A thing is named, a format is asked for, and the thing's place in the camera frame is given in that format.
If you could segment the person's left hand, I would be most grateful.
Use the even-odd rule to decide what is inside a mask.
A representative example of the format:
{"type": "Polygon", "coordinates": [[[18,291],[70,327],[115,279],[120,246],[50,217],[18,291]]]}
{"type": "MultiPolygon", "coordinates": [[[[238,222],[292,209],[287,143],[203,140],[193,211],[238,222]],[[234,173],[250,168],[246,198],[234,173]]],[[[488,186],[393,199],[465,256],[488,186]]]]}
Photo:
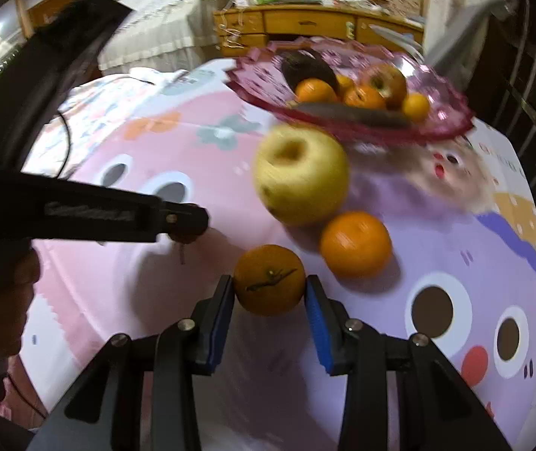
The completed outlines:
{"type": "Polygon", "coordinates": [[[41,278],[38,252],[31,247],[9,269],[9,282],[0,288],[0,355],[14,356],[21,348],[27,312],[41,278]]]}

